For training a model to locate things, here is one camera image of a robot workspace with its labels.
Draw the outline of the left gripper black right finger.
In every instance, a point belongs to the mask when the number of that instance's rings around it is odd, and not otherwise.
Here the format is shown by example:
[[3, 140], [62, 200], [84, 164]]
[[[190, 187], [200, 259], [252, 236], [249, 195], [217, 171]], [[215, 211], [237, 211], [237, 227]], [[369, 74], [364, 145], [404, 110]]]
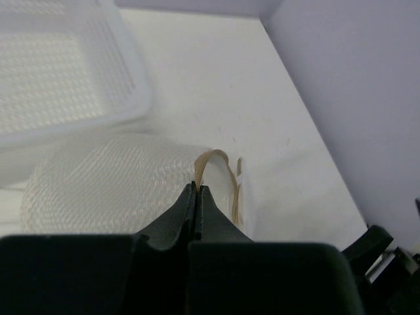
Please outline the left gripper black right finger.
[[217, 207], [209, 187], [201, 186], [196, 197], [195, 240], [207, 243], [252, 242]]

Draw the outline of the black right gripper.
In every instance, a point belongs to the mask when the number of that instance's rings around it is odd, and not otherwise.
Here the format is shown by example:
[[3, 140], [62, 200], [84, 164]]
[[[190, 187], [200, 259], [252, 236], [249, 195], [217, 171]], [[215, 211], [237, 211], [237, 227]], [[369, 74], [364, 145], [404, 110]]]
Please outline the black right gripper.
[[419, 313], [419, 252], [393, 241], [383, 227], [371, 225], [343, 251], [366, 314]]

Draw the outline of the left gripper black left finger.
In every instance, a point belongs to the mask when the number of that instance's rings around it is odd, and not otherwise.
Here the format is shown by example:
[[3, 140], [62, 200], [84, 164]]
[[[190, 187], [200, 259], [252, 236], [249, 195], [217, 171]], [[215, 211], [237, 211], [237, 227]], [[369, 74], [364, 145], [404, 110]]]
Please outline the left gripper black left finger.
[[136, 251], [170, 251], [190, 236], [196, 211], [196, 185], [187, 184], [177, 200], [145, 228], [135, 234]]

